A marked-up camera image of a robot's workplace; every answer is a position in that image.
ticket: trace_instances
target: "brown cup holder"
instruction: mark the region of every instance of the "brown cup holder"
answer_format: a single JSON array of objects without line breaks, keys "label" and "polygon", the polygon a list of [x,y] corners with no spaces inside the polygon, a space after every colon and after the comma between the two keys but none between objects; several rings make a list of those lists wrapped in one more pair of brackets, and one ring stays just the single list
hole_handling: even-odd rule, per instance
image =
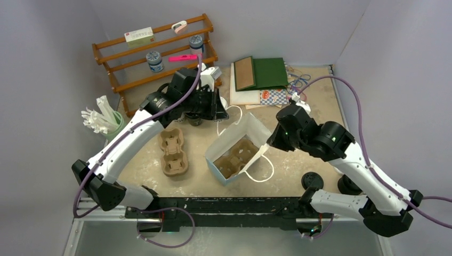
[{"label": "brown cup holder", "polygon": [[162,171],[166,176],[183,175],[188,170],[187,155],[182,150],[182,130],[174,128],[165,130],[158,136],[160,149],[165,153],[162,158]]},{"label": "brown cup holder", "polygon": [[221,156],[213,164],[228,179],[238,174],[258,151],[250,140],[241,139],[231,147],[229,155]]}]

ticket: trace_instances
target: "green cup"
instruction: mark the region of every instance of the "green cup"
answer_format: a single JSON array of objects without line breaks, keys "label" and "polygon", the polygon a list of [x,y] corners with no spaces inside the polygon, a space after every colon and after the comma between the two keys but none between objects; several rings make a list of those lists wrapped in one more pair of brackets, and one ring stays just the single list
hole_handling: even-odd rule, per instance
[{"label": "green cup", "polygon": [[118,111],[113,111],[113,114],[115,115],[116,123],[119,124],[119,127],[113,132],[102,134],[105,136],[108,142],[111,142],[116,137],[116,135],[118,135],[126,126],[126,122],[124,121],[123,116]]}]

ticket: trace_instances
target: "jar lid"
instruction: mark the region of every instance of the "jar lid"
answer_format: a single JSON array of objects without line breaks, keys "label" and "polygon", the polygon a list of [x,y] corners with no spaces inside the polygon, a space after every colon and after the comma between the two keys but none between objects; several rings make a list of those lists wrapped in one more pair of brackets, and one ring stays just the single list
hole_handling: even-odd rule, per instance
[{"label": "jar lid", "polygon": [[190,36],[188,42],[190,43],[191,47],[200,47],[203,45],[203,37],[200,35],[196,36]]},{"label": "jar lid", "polygon": [[152,52],[149,52],[148,54],[146,54],[146,60],[150,64],[157,64],[158,62],[160,62],[162,60],[162,56],[160,55],[159,52],[152,51]]}]

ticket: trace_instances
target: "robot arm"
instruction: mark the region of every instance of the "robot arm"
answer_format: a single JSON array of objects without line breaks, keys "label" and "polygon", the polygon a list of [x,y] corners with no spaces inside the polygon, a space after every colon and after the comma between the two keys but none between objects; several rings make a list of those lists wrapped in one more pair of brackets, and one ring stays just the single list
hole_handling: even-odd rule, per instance
[{"label": "robot arm", "polygon": [[[354,137],[340,124],[318,125],[302,106],[291,104],[276,116],[278,126],[267,143],[284,151],[300,149],[347,175],[365,195],[350,196],[308,188],[301,202],[319,213],[335,213],[362,220],[373,232],[390,237],[408,230],[411,208],[384,187],[370,172]],[[373,162],[376,173],[404,198],[419,206],[422,194],[409,191],[389,178]]]},{"label": "robot arm", "polygon": [[[206,120],[223,120],[229,118],[220,102],[218,89],[214,88],[214,81],[221,72],[218,67],[205,68],[200,73],[200,83],[190,95],[178,106],[154,121],[145,122],[138,128],[132,129],[138,123],[149,119],[158,112],[170,107],[181,99],[192,87],[197,72],[193,69],[180,69],[169,84],[164,84],[149,94],[140,105],[130,122],[109,144],[87,163],[77,160],[72,165],[72,171],[79,183],[95,166],[96,169],[88,178],[84,191],[102,208],[109,211],[117,205],[125,205],[138,209],[146,209],[157,195],[152,189],[118,182],[117,179],[133,156],[151,138],[160,133],[173,120],[181,117],[182,113],[196,114]],[[106,158],[99,163],[104,153]]]}]

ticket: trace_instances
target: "white paper bag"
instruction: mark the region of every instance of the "white paper bag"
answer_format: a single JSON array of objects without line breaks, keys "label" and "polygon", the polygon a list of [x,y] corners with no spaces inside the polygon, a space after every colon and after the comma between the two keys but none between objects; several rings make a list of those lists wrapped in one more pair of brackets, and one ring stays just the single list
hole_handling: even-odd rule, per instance
[{"label": "white paper bag", "polygon": [[[266,144],[267,139],[271,136],[271,132],[259,121],[253,114],[246,114],[238,124],[233,123],[223,132],[220,133],[219,137],[214,140],[214,142],[207,148],[205,157],[207,161],[207,166],[215,175],[215,177],[223,184],[227,185],[230,182],[236,180],[242,173],[248,174],[246,171],[248,168],[259,159],[259,157],[268,149],[268,147],[262,147]],[[234,146],[240,139],[245,137],[249,139],[255,146],[262,150],[258,151],[257,154],[245,165],[245,167],[236,175],[226,179],[220,172],[220,170],[214,165],[214,161],[224,155],[232,146]]]}]

